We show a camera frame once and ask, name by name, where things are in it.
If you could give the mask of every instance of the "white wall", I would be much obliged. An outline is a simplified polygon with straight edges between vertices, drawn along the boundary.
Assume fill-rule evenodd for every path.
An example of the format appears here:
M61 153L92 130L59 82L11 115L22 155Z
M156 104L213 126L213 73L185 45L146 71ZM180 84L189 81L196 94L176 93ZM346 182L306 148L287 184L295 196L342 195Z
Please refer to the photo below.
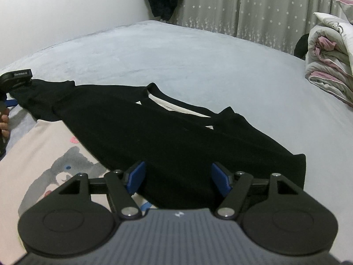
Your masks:
M0 0L0 68L64 40L151 18L146 0Z

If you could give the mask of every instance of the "pillow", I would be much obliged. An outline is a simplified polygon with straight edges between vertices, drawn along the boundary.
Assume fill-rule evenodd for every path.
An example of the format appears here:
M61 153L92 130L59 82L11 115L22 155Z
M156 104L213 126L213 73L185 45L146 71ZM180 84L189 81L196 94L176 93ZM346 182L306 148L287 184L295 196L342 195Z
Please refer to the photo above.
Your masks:
M336 0L336 2L340 5L343 13L347 17L347 20L353 24L353 1L350 0Z
M326 14L326 13L319 13L319 12L315 12L314 15L326 26L326 27L330 27L334 30L336 30L337 32L340 32L340 27L339 25L341 23L345 23L345 24L349 24L349 22L338 18L336 16L330 15L330 14Z

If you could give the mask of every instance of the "round black disc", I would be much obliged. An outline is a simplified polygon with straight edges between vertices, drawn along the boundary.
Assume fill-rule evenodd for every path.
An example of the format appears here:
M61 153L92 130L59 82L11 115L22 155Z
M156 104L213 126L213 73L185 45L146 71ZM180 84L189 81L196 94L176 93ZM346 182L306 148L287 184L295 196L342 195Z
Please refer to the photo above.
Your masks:
M115 227L104 206L88 201L79 208L56 208L49 212L28 210L18 223L25 246L44 256L75 256L104 243Z
M330 248L337 221L328 210L295 204L256 204L244 215L245 234L261 247L282 255L302 256Z

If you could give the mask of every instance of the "black t-shirt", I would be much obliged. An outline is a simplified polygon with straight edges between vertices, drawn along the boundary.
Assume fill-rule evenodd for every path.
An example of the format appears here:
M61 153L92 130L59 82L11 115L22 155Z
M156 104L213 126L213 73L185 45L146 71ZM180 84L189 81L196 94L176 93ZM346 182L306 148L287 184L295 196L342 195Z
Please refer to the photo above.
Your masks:
M255 178L282 173L304 186L305 155L293 155L228 107L216 114L148 86L75 86L33 80L10 93L35 118L62 120L109 170L147 164L138 193L160 208L214 210L222 197L211 164Z

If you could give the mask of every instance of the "blue clip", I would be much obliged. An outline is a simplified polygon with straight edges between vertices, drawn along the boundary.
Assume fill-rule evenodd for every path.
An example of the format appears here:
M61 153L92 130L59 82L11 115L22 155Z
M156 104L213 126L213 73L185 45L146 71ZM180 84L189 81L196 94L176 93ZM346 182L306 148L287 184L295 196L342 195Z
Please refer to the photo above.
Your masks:
M6 106L7 106L8 108L10 108L10 107L15 107L15 106L17 106L17 105L18 105L18 102L17 102L17 100L6 100L6 101L5 101L5 104L6 104Z
M125 173L125 188L130 195L133 195L141 186L146 176L146 163L143 161L137 166L133 165Z
M222 170L217 164L212 163L211 165L211 177L213 182L216 184L219 192L223 197L226 197L228 193L232 190L230 180L231 175L227 175L224 170Z

